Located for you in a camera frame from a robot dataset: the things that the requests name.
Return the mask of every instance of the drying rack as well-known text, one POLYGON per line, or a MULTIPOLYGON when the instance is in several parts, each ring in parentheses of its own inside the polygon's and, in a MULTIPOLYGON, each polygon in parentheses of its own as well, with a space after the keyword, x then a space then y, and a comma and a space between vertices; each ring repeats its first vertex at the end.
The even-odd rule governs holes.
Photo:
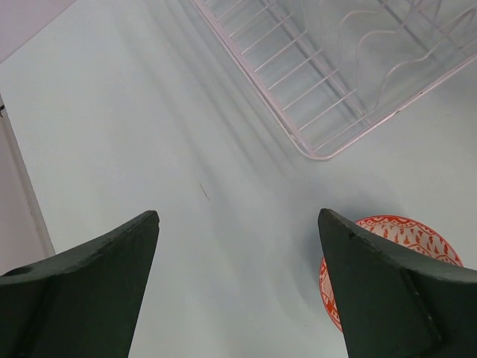
POLYGON ((477 0, 192 0, 295 146, 326 160, 477 58, 477 0))

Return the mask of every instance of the dish rack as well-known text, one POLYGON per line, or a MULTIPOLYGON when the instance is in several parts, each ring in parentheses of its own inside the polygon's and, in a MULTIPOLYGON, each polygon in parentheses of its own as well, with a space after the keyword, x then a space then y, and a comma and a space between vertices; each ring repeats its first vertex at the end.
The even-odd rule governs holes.
POLYGON ((477 57, 477 0, 192 0, 295 146, 326 160, 477 57))

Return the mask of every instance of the red and white bowl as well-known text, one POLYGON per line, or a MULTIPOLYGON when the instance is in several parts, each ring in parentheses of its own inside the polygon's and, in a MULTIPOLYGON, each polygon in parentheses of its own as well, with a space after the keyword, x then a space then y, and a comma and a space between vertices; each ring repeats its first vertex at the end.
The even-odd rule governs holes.
MULTIPOLYGON (((430 227, 402 216, 371 216, 356 222, 359 226, 385 239, 392 240, 420 254, 462 267, 459 256, 451 245, 430 227)), ((323 258, 320 267, 320 292, 323 304, 333 323, 341 329, 340 316, 323 258)))

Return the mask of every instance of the scratch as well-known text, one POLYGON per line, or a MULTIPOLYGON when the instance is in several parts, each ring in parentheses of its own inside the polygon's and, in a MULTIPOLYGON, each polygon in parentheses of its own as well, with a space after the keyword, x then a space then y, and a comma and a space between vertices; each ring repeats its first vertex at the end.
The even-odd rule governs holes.
POLYGON ((201 189, 202 189, 202 191, 203 191, 203 194, 206 196, 207 200, 208 200, 208 201, 210 201, 210 198, 209 198, 209 196, 207 195, 206 191, 203 189, 203 186, 202 186, 202 184, 201 184, 201 183, 199 183, 199 185, 200 185, 200 188, 201 188, 201 189))

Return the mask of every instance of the white tabletop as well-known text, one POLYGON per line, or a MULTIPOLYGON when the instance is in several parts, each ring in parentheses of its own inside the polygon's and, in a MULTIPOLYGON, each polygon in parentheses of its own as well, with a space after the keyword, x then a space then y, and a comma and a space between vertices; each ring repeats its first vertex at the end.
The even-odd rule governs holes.
POLYGON ((0 92, 57 252, 159 212, 131 357, 346 357, 317 285, 322 207, 419 220, 477 269, 477 63, 326 163, 188 0, 79 0, 0 92))

